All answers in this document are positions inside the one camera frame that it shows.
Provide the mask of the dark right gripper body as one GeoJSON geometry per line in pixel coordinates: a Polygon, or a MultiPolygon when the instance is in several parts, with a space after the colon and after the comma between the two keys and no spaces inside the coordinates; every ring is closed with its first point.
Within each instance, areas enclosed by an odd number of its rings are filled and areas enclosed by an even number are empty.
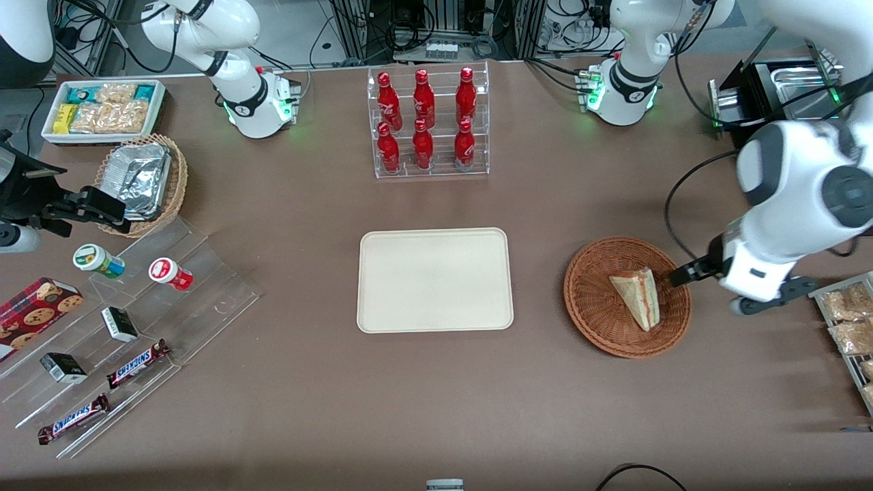
{"type": "Polygon", "coordinates": [[[21,153],[8,143],[9,130],[1,131],[2,149],[14,158],[7,175],[2,178],[1,221],[4,226],[68,226],[68,222],[51,218],[47,208],[63,201],[66,191],[57,184],[56,176],[66,168],[45,164],[21,153]]]}

